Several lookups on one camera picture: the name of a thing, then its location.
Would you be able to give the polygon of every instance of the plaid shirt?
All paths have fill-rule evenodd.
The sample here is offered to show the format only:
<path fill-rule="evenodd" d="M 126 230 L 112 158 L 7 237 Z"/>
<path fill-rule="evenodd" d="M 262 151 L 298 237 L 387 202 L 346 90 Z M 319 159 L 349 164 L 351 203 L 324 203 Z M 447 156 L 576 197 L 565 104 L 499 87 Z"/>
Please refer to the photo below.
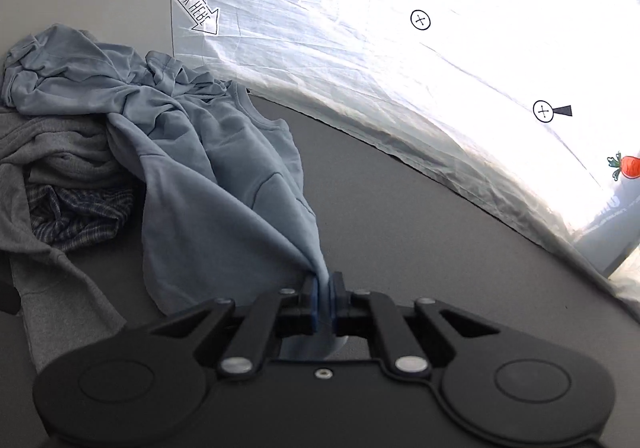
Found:
<path fill-rule="evenodd" d="M 26 192 L 33 234 L 64 252 L 115 237 L 134 203 L 130 186 L 85 190 L 26 184 Z"/>

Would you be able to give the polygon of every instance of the orange carrot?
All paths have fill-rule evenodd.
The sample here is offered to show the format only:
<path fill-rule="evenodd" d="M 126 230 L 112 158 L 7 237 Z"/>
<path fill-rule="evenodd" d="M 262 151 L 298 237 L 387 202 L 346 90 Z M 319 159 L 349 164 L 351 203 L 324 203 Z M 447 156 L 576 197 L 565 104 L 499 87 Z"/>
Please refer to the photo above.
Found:
<path fill-rule="evenodd" d="M 616 169 L 613 173 L 613 179 L 616 181 L 620 172 L 629 179 L 640 177 L 640 157 L 633 157 L 632 155 L 622 157 L 622 154 L 618 153 L 616 157 L 608 157 L 607 161 L 609 162 L 609 167 Z"/>

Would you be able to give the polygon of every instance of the silver screw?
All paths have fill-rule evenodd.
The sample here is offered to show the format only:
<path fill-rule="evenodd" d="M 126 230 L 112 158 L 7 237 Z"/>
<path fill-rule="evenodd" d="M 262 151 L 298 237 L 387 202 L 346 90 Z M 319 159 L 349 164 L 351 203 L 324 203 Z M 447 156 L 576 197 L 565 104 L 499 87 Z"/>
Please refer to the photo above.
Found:
<path fill-rule="evenodd" d="M 246 374 L 254 368 L 254 364 L 252 364 L 250 360 L 238 356 L 236 358 L 226 358 L 222 360 L 220 367 L 227 374 Z"/>
<path fill-rule="evenodd" d="M 396 368 L 402 372 L 422 372 L 428 366 L 427 360 L 420 356 L 402 356 L 396 360 Z"/>
<path fill-rule="evenodd" d="M 334 375 L 334 373 L 328 368 L 318 368 L 315 374 L 316 378 L 318 378 L 319 380 L 330 380 Z"/>

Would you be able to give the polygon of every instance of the gray table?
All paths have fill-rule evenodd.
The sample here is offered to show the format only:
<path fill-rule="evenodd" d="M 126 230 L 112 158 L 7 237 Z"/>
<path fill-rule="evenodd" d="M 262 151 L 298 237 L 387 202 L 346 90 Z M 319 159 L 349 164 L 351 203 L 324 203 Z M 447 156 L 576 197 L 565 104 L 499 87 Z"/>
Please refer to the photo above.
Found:
<path fill-rule="evenodd" d="M 271 102 L 300 149 L 305 195 L 322 250 L 348 287 L 410 305 L 427 296 L 592 356 L 607 367 L 617 402 L 603 441 L 640 446 L 640 327 L 610 297 L 546 251 L 447 188 L 351 136 Z M 140 217 L 111 242 L 72 253 L 132 324 L 161 316 L 142 283 Z M 0 277 L 6 278 L 0 257 Z M 0 446 L 45 437 L 31 401 L 34 370 L 20 318 L 0 314 Z M 367 356 L 352 338 L 337 358 Z"/>

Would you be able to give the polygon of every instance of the white sheet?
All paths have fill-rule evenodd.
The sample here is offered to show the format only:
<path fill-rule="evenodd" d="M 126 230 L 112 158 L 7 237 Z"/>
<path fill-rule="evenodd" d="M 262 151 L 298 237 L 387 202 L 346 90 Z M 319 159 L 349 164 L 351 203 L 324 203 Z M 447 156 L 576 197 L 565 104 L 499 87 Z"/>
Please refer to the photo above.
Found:
<path fill-rule="evenodd" d="M 177 58 L 397 155 L 640 302 L 640 179 L 607 160 L 640 157 L 638 0 L 206 3 L 203 30 L 174 0 Z M 538 100 L 573 115 L 543 123 Z"/>

